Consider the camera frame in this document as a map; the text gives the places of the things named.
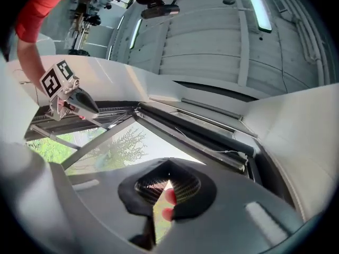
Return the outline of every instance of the black rubber seal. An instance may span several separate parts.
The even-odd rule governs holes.
[[[189,175],[199,181],[200,187],[193,196],[174,206],[173,220],[189,219],[204,213],[214,202],[217,196],[217,187],[211,178],[186,166],[185,162],[182,159],[164,158],[123,180],[118,187],[118,195],[126,210],[131,214],[153,217],[153,206],[135,189],[139,180],[161,177],[175,182],[183,182]]]
[[[196,133],[196,134],[202,136],[203,140],[209,139],[209,140],[212,140],[214,143],[217,142],[217,143],[220,144],[220,146],[224,146],[225,150],[236,150],[236,151],[241,151],[241,152],[243,152],[243,153],[245,153],[249,156],[254,155],[254,148],[253,147],[246,145],[246,144],[243,144],[243,143],[241,143],[241,142],[239,142],[235,139],[228,138],[224,135],[220,135],[220,134],[215,133],[215,132],[213,132],[209,129],[206,129],[204,127],[195,125],[194,123],[188,122],[187,120],[185,120],[181,117],[172,115],[171,113],[166,113],[165,111],[157,109],[157,108],[150,106],[146,103],[140,103],[139,107],[143,110],[143,112],[144,112],[144,110],[146,110],[149,113],[153,114],[153,116],[154,115],[160,116],[160,117],[170,121],[171,123],[175,123],[179,126],[185,127],[190,132]]]

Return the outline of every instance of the black mesh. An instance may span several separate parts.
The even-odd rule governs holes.
[[[156,204],[167,185],[166,178],[141,178],[135,184],[135,190],[149,204]]]
[[[154,206],[164,191],[169,177],[171,178],[170,182],[174,189],[177,204],[194,196],[201,187],[200,181],[183,169],[179,173],[176,172],[175,176],[171,176],[170,172],[167,172],[167,174],[168,177],[146,175],[136,182],[135,190],[144,200]]]

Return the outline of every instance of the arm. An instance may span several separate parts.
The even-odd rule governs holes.
[[[19,39],[17,43],[17,57],[27,78],[43,92],[40,85],[40,78],[45,73],[38,48],[35,43],[25,42]]]
[[[19,13],[15,27],[19,37],[17,56],[28,79],[41,91],[40,78],[45,73],[36,41],[44,18],[60,0],[29,0]]]

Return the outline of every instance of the black trim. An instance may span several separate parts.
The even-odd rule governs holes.
[[[152,181],[155,178],[172,180],[176,183],[179,182],[178,188],[181,188],[188,181],[188,177],[194,177],[200,187],[190,198],[174,206],[172,219],[189,219],[205,212],[217,196],[217,187],[206,174],[188,167],[184,163],[185,160],[164,158],[143,171],[124,179],[118,187],[118,194],[126,210],[131,214],[153,217],[153,206],[146,202],[135,189],[135,185],[141,180]]]
[[[177,5],[160,5],[148,8],[141,12],[141,17],[145,20],[152,19],[161,16],[168,16],[178,14],[180,8]]]
[[[196,102],[196,101],[192,101],[191,99],[182,98],[181,102],[191,104],[191,105],[195,105],[195,106],[198,106],[198,107],[202,107],[202,108],[208,109],[210,111],[214,111],[214,112],[220,113],[222,115],[232,117],[233,119],[236,119],[236,120],[240,120],[241,117],[242,117],[242,116],[235,114],[233,112],[229,112],[227,110],[217,108],[215,106],[211,106],[211,105],[208,105],[208,104],[203,104],[203,103],[199,103],[199,102]]]
[[[140,123],[152,133],[156,134],[169,144],[175,146],[176,148],[201,161],[202,163],[215,168],[224,169],[226,167],[227,170],[234,170],[232,167],[226,164],[227,159],[224,160],[224,158],[216,157],[216,154],[212,153],[211,151],[202,151],[196,146],[187,144],[186,140],[183,139],[183,136],[181,136],[181,138],[177,138],[175,134],[178,132],[176,130],[171,129],[160,122],[159,124],[155,125],[152,122],[149,122],[149,119],[145,119],[145,116],[135,116],[135,119],[138,123]]]
[[[149,122],[148,119],[145,119],[145,116],[149,117],[151,118],[151,120],[154,120],[161,125],[161,126],[157,125],[156,128],[168,134],[170,137],[175,138],[180,143],[183,143],[189,146],[190,148],[193,148],[194,150],[198,151],[202,155],[205,155],[208,158],[211,158],[213,161],[216,161],[217,163],[222,164],[224,167],[227,167],[228,169],[231,169],[232,171],[235,171],[240,174],[244,173],[244,171],[239,168],[239,164],[241,166],[244,166],[244,164],[242,162],[237,161],[237,159],[233,157],[234,154],[221,152],[227,149],[225,148],[225,145],[217,144],[214,141],[208,139],[207,137],[204,137],[203,135],[194,133],[180,125],[173,124],[172,122],[169,122],[163,119],[162,117],[156,116],[145,110],[143,110],[142,113],[143,113],[142,117],[136,116],[137,122],[140,122],[142,124],[143,121],[146,121],[147,124],[154,125],[152,122]],[[202,146],[205,146],[209,149],[202,150],[202,148],[196,144],[201,144]]]
[[[240,163],[246,164],[246,159],[244,159],[243,157],[241,157],[241,156],[240,156],[238,153],[236,153],[236,152],[233,152],[233,151],[228,152],[228,153],[227,153],[227,156],[230,156],[231,158],[233,158],[233,159],[239,161]]]
[[[129,241],[143,249],[152,250],[155,246],[155,227],[154,221],[151,218],[147,218],[144,233],[134,236]]]
[[[253,180],[255,183],[260,184],[261,186],[263,185],[261,181],[261,177],[258,171],[258,167],[256,165],[256,162],[252,157],[248,158],[248,163],[247,163],[247,170],[248,170],[248,176],[251,180]]]
[[[262,186],[286,201],[293,208],[296,208],[288,187],[274,162],[261,144],[256,140],[255,143],[260,149],[260,152],[256,154],[254,160],[260,174]]]
[[[175,123],[176,125],[179,125],[181,127],[185,127],[190,132],[184,132],[185,135],[190,137],[190,135],[195,135],[197,139],[195,139],[197,142],[201,142],[202,144],[207,144],[207,147],[213,148],[213,145],[211,147],[210,144],[215,144],[219,147],[219,149],[216,150],[236,150],[241,151],[249,156],[252,156],[254,154],[254,149],[246,144],[243,144],[235,139],[228,138],[224,135],[220,135],[216,132],[213,132],[211,130],[208,130],[206,128],[200,127],[196,124],[193,124],[191,122],[186,121],[183,118],[177,117],[175,115],[172,115],[170,113],[164,112],[162,110],[159,110],[153,106],[149,106],[145,103],[139,104],[139,108],[143,109],[144,111],[151,112],[153,114],[156,114],[157,116],[160,116],[164,118],[167,123],[165,125],[176,128],[176,126],[173,125]]]
[[[137,106],[139,102],[135,101],[95,101],[97,108],[116,108],[116,107],[133,107]],[[38,109],[34,118],[38,116],[44,116],[49,110],[49,106],[42,106]]]
[[[213,86],[208,86],[208,85],[203,85],[203,84],[196,84],[196,83],[191,83],[191,82],[182,82],[182,81],[175,81],[176,83],[184,86],[184,87],[188,87],[188,88],[193,88],[193,89],[198,89],[198,90],[203,90],[203,91],[207,91],[207,92],[212,92],[212,93],[216,93],[216,94],[220,94],[220,95],[224,95],[227,97],[231,97],[233,99],[238,99],[239,101],[242,102],[252,102],[252,101],[256,101],[257,98],[239,93],[239,92],[235,92],[232,90],[228,90],[228,89],[224,89],[224,88],[220,88],[220,87],[213,87]]]
[[[117,115],[108,116],[108,117],[101,117],[99,119],[95,119],[99,123],[101,123],[104,127],[108,127],[110,124],[112,124],[112,121],[117,119],[122,113],[119,113]],[[131,117],[131,115],[124,117],[122,120],[125,120],[127,118]],[[77,131],[83,131],[83,130],[89,130],[93,128],[97,128],[98,126],[94,123],[88,121],[88,120],[82,120],[77,116],[74,117],[68,117],[65,119],[62,119],[61,121],[46,121],[43,123],[35,123],[40,128],[43,128],[44,130],[53,133],[54,135],[60,135],[60,134],[66,134],[66,133],[73,133]],[[32,141],[36,139],[44,138],[39,133],[32,131],[30,129],[27,130],[25,134],[26,141]]]

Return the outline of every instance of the tree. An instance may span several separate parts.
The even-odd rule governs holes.
[[[62,134],[59,138],[72,142],[72,134]],[[49,138],[42,138],[33,141],[29,141],[26,145],[31,148],[33,151],[40,154],[40,156],[46,162],[55,162],[55,163],[62,163],[66,160],[75,150],[71,149],[67,146],[64,146],[54,140]]]
[[[144,138],[143,132],[130,128],[123,136],[118,139],[113,137],[104,146],[99,146],[89,155],[97,157],[95,168],[98,171],[121,168],[129,162],[134,162],[147,155],[144,152],[146,145],[142,143]]]
[[[87,141],[90,142],[104,131],[103,128],[97,128],[85,130],[82,133],[85,133]],[[142,131],[129,128],[123,136],[117,139],[112,137],[90,151],[78,163],[68,168],[66,173],[67,175],[75,175],[122,168],[126,164],[147,155],[144,152],[146,146],[142,143],[145,136]],[[58,137],[70,143],[74,142],[72,133],[59,135]],[[40,154],[45,161],[58,164],[66,160],[75,151],[49,138],[29,141],[26,145]]]

